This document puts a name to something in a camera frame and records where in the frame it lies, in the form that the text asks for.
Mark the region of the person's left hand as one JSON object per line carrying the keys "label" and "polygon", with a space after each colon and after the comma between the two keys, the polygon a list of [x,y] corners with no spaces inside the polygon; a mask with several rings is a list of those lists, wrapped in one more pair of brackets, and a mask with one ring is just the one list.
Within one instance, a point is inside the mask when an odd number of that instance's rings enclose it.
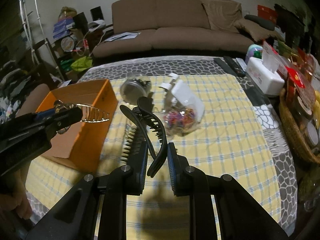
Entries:
{"label": "person's left hand", "polygon": [[20,170],[1,177],[1,235],[8,239],[16,237],[11,211],[22,220],[30,219],[33,213]]}

